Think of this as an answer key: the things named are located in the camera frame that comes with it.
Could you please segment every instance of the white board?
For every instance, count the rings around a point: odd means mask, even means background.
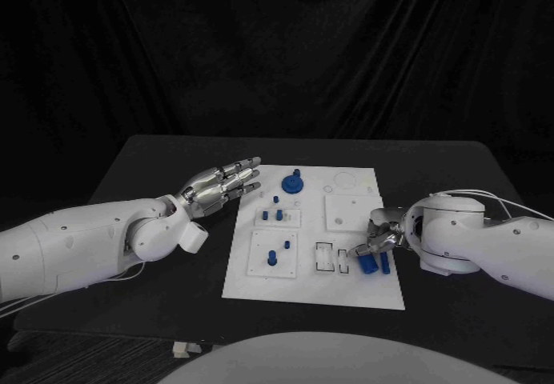
[[[297,194],[286,194],[279,186],[281,180],[299,169],[302,179],[302,190]],[[360,306],[403,310],[400,297],[400,285],[395,272],[393,255],[389,252],[389,274],[380,270],[373,274],[363,274],[357,260],[344,260],[343,252],[366,241],[366,234],[359,230],[360,223],[369,220],[364,210],[382,207],[377,194],[377,182],[372,169],[363,168],[331,168],[317,166],[271,166],[261,165],[256,181],[262,184],[259,190],[242,196],[239,202],[239,213],[233,230],[233,244],[227,260],[227,273],[222,296],[224,298],[240,298],[250,300],[268,300],[276,302],[304,302],[327,304],[334,306]],[[343,202],[356,201],[356,207],[363,209],[347,209],[340,214],[344,223],[351,223],[354,231],[336,232],[325,228],[325,217],[336,216],[333,210],[325,214],[325,196],[343,196]],[[259,214],[266,210],[299,210],[299,227],[266,226],[259,224]],[[297,234],[295,247],[295,277],[284,278],[279,273],[271,271],[272,267],[259,264],[268,249],[279,246],[282,236],[288,234],[265,234],[265,242],[271,247],[252,245],[252,234],[256,231],[284,231]],[[333,272],[315,271],[315,249],[314,244],[331,244]],[[252,254],[256,259],[250,260],[250,248],[256,249]],[[276,266],[284,260],[279,259],[276,251]],[[249,262],[256,263],[256,268],[263,270],[261,276],[250,275]],[[347,265],[349,272],[340,274],[340,265]],[[282,267],[288,274],[291,264]]]

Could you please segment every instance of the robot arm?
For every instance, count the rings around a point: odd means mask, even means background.
[[[175,196],[79,206],[0,233],[0,302],[74,290],[160,260],[178,245],[196,253],[207,238],[194,218],[259,183],[261,159],[197,174]]]
[[[554,300],[552,221],[520,217],[491,223],[474,199],[435,195],[408,210],[374,210],[366,244],[350,254],[395,246],[418,254],[429,272],[448,276],[483,269],[496,281]]]

